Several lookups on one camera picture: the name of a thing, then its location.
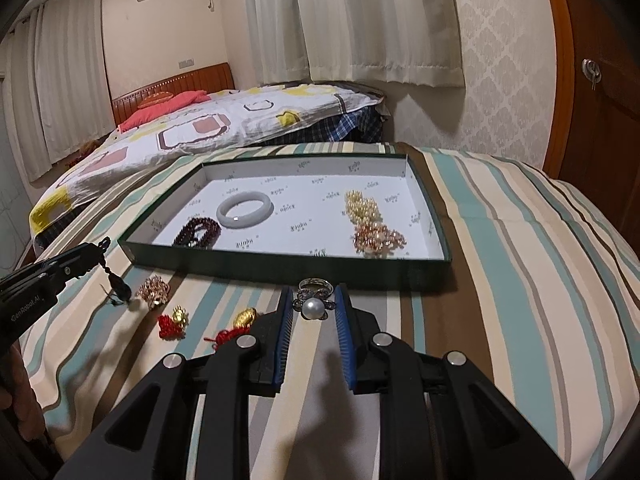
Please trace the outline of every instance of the white bangle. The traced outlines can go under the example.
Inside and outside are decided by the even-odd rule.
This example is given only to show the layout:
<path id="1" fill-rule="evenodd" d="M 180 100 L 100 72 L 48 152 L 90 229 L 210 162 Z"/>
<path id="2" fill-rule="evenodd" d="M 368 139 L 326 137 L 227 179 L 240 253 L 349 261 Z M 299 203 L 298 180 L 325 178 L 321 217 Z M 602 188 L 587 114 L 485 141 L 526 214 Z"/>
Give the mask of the white bangle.
<path id="1" fill-rule="evenodd" d="M 229 210 L 238 204 L 243 202 L 249 202 L 251 200 L 257 200 L 262 202 L 262 205 L 252 211 L 249 214 L 242 216 L 227 216 Z M 222 204 L 218 206 L 216 211 L 216 217 L 220 225 L 228 229 L 244 229 L 246 227 L 253 227 L 261 222 L 264 222 L 273 213 L 273 203 L 271 199 L 260 191 L 243 191 L 227 198 Z"/>

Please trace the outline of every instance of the striped mattress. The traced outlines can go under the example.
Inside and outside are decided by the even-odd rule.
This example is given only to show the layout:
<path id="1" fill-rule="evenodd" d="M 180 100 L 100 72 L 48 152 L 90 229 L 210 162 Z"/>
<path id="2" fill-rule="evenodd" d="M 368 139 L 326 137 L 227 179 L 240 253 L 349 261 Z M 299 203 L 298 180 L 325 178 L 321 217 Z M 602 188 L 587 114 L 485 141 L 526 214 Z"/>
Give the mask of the striped mattress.
<path id="1" fill-rule="evenodd" d="M 164 311 L 190 315 L 186 337 L 165 342 L 139 301 L 113 306 L 105 273 L 73 280 L 21 339 L 47 426 L 64 458 L 165 355 L 210 353 L 204 336 L 241 309 L 276 308 L 280 289 L 132 266 L 119 235 L 154 200 L 208 160 L 311 152 L 405 152 L 439 214 L 452 251 L 438 294 L 352 292 L 354 306 L 418 352 L 463 351 L 569 466 L 590 478 L 636 405 L 640 365 L 640 264 L 577 189 L 535 168 L 486 155 L 406 144 L 317 143 L 184 156 L 130 176 L 93 202 L 42 255 L 111 237 L 107 265 L 132 290 L 159 274 L 171 285 Z M 377 479 L 376 396 L 346 389 L 332 322 L 296 319 L 282 392 L 251 398 L 252 478 Z M 192 439 L 195 449 L 197 436 Z M 188 478 L 193 478 L 194 456 Z"/>

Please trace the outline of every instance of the pearl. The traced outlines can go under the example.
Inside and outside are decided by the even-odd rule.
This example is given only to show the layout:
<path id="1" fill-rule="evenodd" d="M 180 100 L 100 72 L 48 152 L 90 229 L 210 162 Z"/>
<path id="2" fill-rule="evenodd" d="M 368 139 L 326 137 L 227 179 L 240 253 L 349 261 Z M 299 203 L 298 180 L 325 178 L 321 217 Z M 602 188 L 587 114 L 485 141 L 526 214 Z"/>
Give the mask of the pearl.
<path id="1" fill-rule="evenodd" d="M 324 301 L 319 298 L 309 298 L 302 304 L 302 314 L 307 319 L 320 319 L 324 316 Z"/>

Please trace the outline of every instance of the wall outlet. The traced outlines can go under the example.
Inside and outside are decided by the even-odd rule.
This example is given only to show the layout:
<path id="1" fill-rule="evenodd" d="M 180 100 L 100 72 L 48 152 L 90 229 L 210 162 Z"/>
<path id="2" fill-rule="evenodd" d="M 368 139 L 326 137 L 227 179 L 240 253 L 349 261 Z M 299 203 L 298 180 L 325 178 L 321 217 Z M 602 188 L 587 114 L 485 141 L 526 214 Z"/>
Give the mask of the wall outlet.
<path id="1" fill-rule="evenodd" d="M 180 67 L 180 69 L 187 68 L 190 66 L 193 66 L 193 59 L 185 59 L 184 61 L 180 61 L 178 63 L 178 67 Z"/>

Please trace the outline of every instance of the gold brooch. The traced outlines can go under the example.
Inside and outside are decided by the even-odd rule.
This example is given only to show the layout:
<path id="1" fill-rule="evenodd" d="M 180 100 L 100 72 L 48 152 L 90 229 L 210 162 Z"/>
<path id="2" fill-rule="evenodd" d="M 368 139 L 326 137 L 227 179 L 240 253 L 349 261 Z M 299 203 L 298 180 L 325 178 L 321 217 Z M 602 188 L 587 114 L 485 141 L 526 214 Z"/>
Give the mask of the gold brooch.
<path id="1" fill-rule="evenodd" d="M 365 253 L 366 256 L 386 256 L 405 244 L 404 236 L 389 230 L 382 222 L 364 222 L 355 228 L 353 246 L 357 253 Z"/>
<path id="2" fill-rule="evenodd" d="M 149 310 L 153 310 L 159 306 L 166 304 L 169 300 L 169 291 L 171 288 L 157 274 L 147 278 L 136 295 L 146 301 Z"/>

